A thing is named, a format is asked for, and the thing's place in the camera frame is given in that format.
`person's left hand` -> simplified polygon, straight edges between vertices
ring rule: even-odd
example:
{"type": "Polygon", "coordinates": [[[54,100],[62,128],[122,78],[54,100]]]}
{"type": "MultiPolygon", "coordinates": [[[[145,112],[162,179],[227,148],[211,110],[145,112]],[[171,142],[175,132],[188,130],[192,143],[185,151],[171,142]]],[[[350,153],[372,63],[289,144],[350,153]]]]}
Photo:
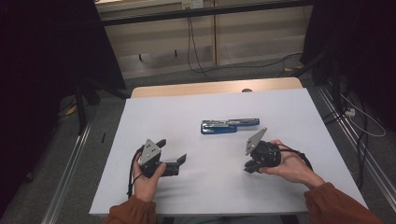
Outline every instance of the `person's left hand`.
{"type": "Polygon", "coordinates": [[[134,172],[133,176],[136,181],[134,182],[134,196],[143,202],[150,203],[154,199],[155,191],[157,190],[158,180],[165,172],[166,164],[162,163],[158,166],[154,175],[151,178],[147,178],[142,174],[142,170],[140,169],[137,161],[139,160],[142,153],[140,152],[136,156],[136,160],[134,161],[134,172]]]}

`metal bracket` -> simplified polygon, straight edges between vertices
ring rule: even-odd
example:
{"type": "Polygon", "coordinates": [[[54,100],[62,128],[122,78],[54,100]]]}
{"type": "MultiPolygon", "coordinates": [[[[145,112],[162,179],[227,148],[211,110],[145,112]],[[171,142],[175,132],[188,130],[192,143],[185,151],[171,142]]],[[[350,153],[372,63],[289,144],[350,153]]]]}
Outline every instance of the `metal bracket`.
{"type": "Polygon", "coordinates": [[[247,140],[246,155],[250,154],[250,152],[252,152],[257,147],[265,132],[267,132],[267,128],[261,129],[247,140]]]}
{"type": "Polygon", "coordinates": [[[161,149],[153,141],[148,139],[143,148],[142,156],[139,158],[139,165],[145,164],[160,153],[161,149]]]}

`wrist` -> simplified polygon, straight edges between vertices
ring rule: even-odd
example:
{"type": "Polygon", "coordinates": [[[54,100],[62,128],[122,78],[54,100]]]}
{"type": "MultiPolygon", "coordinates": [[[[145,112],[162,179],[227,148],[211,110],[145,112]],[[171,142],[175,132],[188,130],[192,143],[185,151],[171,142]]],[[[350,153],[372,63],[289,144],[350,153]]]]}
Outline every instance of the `wrist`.
{"type": "Polygon", "coordinates": [[[145,203],[152,203],[152,200],[153,200],[153,197],[150,197],[148,195],[141,195],[141,194],[136,193],[134,196],[137,199],[139,199],[140,201],[143,201],[145,203]]]}
{"type": "Polygon", "coordinates": [[[307,174],[307,176],[305,177],[302,183],[306,185],[307,188],[314,189],[324,184],[325,182],[319,175],[311,171],[310,173],[307,174]]]}

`wall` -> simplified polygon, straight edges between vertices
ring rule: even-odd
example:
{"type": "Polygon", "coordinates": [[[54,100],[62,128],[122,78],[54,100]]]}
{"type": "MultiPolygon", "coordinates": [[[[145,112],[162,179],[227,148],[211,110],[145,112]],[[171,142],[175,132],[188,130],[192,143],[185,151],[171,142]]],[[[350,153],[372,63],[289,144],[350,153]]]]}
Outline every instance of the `wall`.
{"type": "MultiPolygon", "coordinates": [[[[181,10],[182,2],[104,1],[113,0],[96,4],[103,19],[181,10]]],[[[204,5],[223,7],[260,2],[265,1],[205,0],[204,5]]],[[[281,58],[301,52],[311,9],[294,7],[192,18],[201,66],[281,58]]],[[[106,32],[125,79],[189,69],[187,19],[109,26],[106,32]]],[[[190,61],[197,67],[193,51],[190,61]]]]}

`finger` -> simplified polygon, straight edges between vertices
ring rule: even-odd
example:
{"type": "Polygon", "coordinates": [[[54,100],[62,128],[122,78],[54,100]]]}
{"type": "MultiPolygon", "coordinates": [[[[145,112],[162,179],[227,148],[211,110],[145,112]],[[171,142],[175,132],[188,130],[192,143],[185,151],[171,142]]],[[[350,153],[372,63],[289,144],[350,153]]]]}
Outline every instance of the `finger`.
{"type": "Polygon", "coordinates": [[[259,172],[266,175],[276,175],[277,174],[276,170],[277,170],[276,167],[261,167],[259,169],[259,172]]]}
{"type": "Polygon", "coordinates": [[[154,175],[151,177],[151,179],[154,179],[156,181],[158,181],[158,179],[160,179],[160,177],[163,175],[163,173],[166,170],[166,164],[165,163],[161,163],[158,167],[157,170],[155,170],[154,175]]]}
{"type": "Polygon", "coordinates": [[[283,145],[283,143],[279,139],[275,139],[270,141],[270,143],[275,144],[275,145],[283,145]]]}
{"type": "Polygon", "coordinates": [[[141,155],[142,155],[142,153],[139,152],[136,155],[136,159],[134,160],[134,172],[133,172],[133,176],[134,177],[137,177],[138,175],[142,174],[142,170],[140,169],[140,166],[139,166],[139,163],[138,163],[139,158],[140,158],[141,155]]]}

